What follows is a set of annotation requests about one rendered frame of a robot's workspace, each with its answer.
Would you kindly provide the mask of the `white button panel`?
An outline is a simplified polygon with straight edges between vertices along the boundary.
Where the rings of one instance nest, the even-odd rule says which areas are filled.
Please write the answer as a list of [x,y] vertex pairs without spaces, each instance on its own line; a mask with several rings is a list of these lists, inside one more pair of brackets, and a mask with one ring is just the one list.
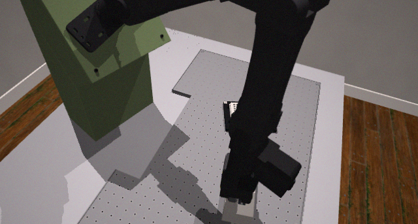
[[253,219],[254,202],[255,192],[253,192],[250,204],[231,197],[225,198],[221,220],[231,222],[231,224],[250,224]]

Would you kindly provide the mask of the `white multi-well plate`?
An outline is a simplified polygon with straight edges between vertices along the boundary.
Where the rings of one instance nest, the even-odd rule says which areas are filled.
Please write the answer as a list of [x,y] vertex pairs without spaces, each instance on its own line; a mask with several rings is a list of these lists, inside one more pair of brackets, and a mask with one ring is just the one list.
[[237,104],[238,104],[238,103],[230,103],[230,104],[229,104],[230,117],[231,117],[231,114],[232,114],[234,111],[236,111],[236,106],[237,106]]

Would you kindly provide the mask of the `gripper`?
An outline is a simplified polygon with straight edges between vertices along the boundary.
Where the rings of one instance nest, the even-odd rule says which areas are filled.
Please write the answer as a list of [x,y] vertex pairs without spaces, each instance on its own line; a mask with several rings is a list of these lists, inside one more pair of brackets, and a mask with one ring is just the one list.
[[237,189],[241,175],[248,175],[254,172],[241,173],[232,168],[229,163],[229,154],[225,156],[223,172],[220,184],[220,197],[235,198],[241,200],[242,203],[250,204],[253,198],[253,192]]

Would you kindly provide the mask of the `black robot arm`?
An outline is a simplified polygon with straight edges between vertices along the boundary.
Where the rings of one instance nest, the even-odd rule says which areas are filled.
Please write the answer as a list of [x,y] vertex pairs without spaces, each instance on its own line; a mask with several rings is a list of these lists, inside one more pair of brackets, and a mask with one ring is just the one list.
[[[214,0],[96,0],[68,23],[66,30],[86,51],[94,52],[123,24],[140,24],[207,1]],[[330,0],[220,0],[220,3],[226,1],[256,12],[248,73],[229,124],[229,163],[241,173],[254,170],[241,175],[237,189],[255,192],[259,181],[282,198],[295,184],[302,165],[281,151],[280,145],[268,136],[279,124],[283,96],[302,43],[316,13]],[[85,22],[85,18],[89,20]]]

